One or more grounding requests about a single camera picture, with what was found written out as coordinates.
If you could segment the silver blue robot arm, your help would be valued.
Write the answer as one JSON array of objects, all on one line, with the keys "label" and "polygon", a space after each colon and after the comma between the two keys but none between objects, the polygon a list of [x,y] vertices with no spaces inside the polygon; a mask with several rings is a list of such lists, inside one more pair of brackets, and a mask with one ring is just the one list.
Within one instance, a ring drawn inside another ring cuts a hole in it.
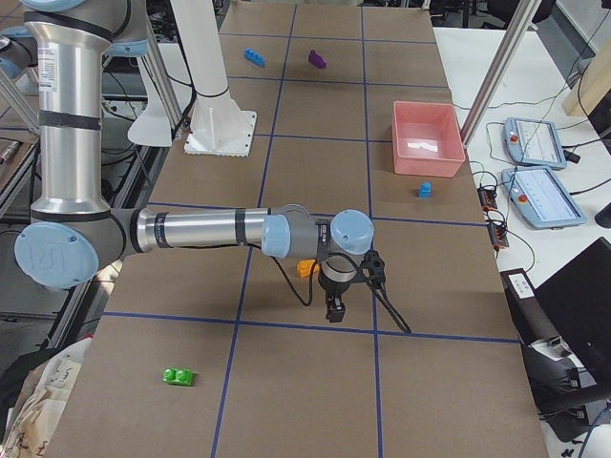
[{"label": "silver blue robot arm", "polygon": [[327,319],[340,322],[345,291],[364,280],[374,228],[356,210],[332,219],[303,207],[196,213],[114,209],[101,193],[101,61],[149,48],[142,1],[28,1],[24,22],[37,44],[41,194],[17,237],[21,270],[65,289],[122,257],[155,248],[258,247],[281,260],[313,259]]}]

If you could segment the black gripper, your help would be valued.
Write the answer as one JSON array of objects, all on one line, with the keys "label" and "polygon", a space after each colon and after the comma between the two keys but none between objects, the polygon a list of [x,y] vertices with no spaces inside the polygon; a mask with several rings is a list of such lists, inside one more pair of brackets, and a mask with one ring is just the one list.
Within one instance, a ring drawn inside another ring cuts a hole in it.
[{"label": "black gripper", "polygon": [[326,319],[330,323],[343,321],[346,307],[342,295],[356,278],[357,267],[353,260],[324,260],[321,263],[318,282],[325,292]]}]

